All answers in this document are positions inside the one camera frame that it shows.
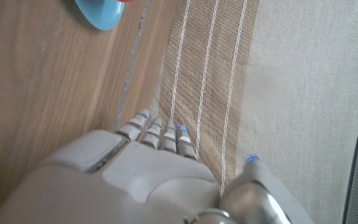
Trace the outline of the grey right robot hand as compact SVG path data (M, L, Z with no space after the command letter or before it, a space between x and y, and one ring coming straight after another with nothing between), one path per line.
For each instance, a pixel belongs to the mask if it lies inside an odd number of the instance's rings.
M45 158L0 206L0 223L311 223L260 155L219 187L187 128L148 116Z

